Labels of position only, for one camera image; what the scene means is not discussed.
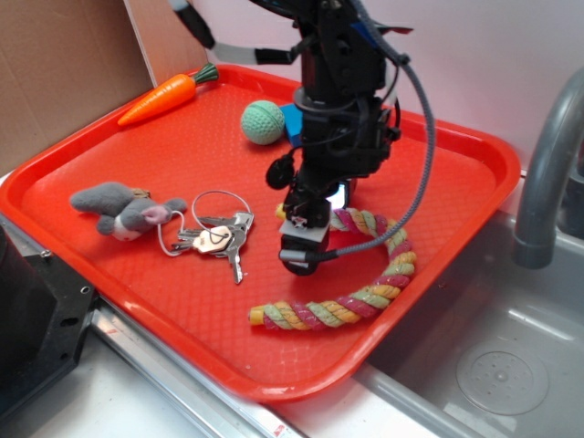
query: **gray cable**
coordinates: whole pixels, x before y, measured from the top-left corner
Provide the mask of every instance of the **gray cable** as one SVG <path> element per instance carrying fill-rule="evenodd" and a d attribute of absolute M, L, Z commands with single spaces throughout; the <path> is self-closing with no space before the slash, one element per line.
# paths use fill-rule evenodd
<path fill-rule="evenodd" d="M 336 258 L 337 256 L 344 256 L 346 254 L 358 253 L 360 251 L 366 251 L 368 249 L 372 249 L 377 245 L 383 244 L 386 240 L 393 237 L 400 228 L 412 219 L 413 214 L 416 212 L 420 203 L 422 202 L 423 195 L 426 191 L 426 187 L 428 186 L 428 181 L 430 179 L 430 171 L 432 169 L 432 162 L 433 162 L 433 154 L 436 145 L 436 132 L 435 132 L 435 120 L 432 114 L 432 109 L 430 108 L 430 102 L 426 96 L 425 91 L 423 90 L 422 83 L 418 79 L 418 76 L 413 71 L 412 67 L 408 64 L 409 59 L 407 56 L 399 54 L 393 47 L 391 47 L 383 36 L 375 26 L 375 23 L 369 17 L 367 10 L 363 6 L 360 0 L 349 0 L 355 10 L 357 11 L 358 15 L 360 16 L 360 20 L 367 29 L 369 35 L 373 38 L 375 43 L 379 46 L 383 54 L 396 66 L 396 68 L 401 68 L 408 76 L 410 82 L 413 85 L 413 88 L 418 95 L 418 99 L 422 105 L 422 112 L 426 119 L 426 136 L 427 136 L 427 150 L 426 150 L 426 157 L 424 160 L 422 178 L 420 180 L 420 185 L 418 186 L 418 190 L 413 198 L 412 204 L 407 212 L 403 215 L 403 217 L 389 230 L 387 230 L 382 235 L 376 237 L 375 239 L 365 242 L 363 244 L 357 244 L 352 246 L 347 246 L 344 248 L 336 249 L 327 251 L 325 253 L 313 253 L 307 254 L 307 261 L 324 261 L 330 260 L 332 258 Z"/>

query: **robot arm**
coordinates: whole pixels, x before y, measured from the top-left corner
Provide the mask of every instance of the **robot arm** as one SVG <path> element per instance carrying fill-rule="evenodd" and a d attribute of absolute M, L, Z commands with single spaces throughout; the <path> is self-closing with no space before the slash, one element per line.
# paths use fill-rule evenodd
<path fill-rule="evenodd" d="M 368 28 L 361 22 L 363 12 L 358 11 L 354 0 L 250 1 L 292 19 L 301 35 L 300 43 L 289 51 L 225 45 L 214 40 L 189 3 L 169 0 L 194 37 L 222 60 L 291 64 L 301 57 L 302 86 L 294 101 L 302 111 L 302 164 L 295 172 L 293 150 L 270 167 L 267 179 L 275 189 L 288 188 L 280 258 L 290 271 L 308 275 L 318 261 L 299 261 L 297 254 L 326 250 L 330 217 L 327 198 L 336 192 L 339 183 L 376 172 L 389 158 L 391 143 L 400 137 L 398 130 L 388 127 L 389 110 L 376 97 L 377 90 L 385 87 L 388 54 L 371 35 L 371 23 L 377 33 L 408 33 L 411 29 L 371 21 Z M 396 67 L 401 62 L 390 61 Z"/>

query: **toy carrot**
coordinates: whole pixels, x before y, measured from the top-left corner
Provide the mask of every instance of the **toy carrot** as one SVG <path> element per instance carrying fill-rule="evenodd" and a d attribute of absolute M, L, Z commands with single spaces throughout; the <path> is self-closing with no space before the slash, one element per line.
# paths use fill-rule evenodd
<path fill-rule="evenodd" d="M 193 76 L 184 74 L 173 76 L 136 103 L 118 120 L 118 124 L 126 126 L 170 110 L 191 99 L 199 84 L 217 78 L 219 78 L 219 73 L 215 65 L 211 63 L 203 66 Z"/>

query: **metal key ring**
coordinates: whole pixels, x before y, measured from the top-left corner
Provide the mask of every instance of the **metal key ring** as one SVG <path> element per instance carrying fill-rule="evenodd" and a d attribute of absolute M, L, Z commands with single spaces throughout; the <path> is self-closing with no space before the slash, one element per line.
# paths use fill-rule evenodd
<path fill-rule="evenodd" d="M 247 210 L 248 213 L 252 213 L 251 208 L 249 207 L 249 204 L 245 201 L 244 198 L 242 198 L 241 196 L 239 196 L 238 194 L 235 194 L 233 192 L 228 192 L 226 190 L 208 190 L 206 192 L 202 192 L 200 194 L 198 194 L 194 199 L 193 199 L 193 203 L 191 204 L 191 214 L 193 215 L 194 220 L 196 221 L 196 223 L 203 228 L 203 230 L 206 230 L 209 232 L 210 235 L 216 235 L 218 237 L 221 237 L 222 239 L 224 238 L 224 235 L 220 235 L 218 233 L 214 233 L 213 231 L 211 231 L 211 228 L 203 225 L 203 223 L 199 220 L 199 216 L 196 213 L 196 205 L 197 203 L 201 200 L 201 198 L 209 195 L 209 194 L 226 194 L 227 196 L 231 196 L 234 197 L 236 200 L 238 200 L 240 203 L 242 203 L 245 206 L 245 209 Z"/>

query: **sink drain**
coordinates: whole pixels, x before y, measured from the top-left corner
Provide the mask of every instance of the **sink drain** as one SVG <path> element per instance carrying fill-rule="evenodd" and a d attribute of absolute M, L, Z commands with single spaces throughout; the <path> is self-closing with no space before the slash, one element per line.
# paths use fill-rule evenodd
<path fill-rule="evenodd" d="M 504 340 L 469 349 L 458 361 L 456 379 L 468 400 L 501 415 L 529 412 L 548 393 L 543 362 L 515 342 Z"/>

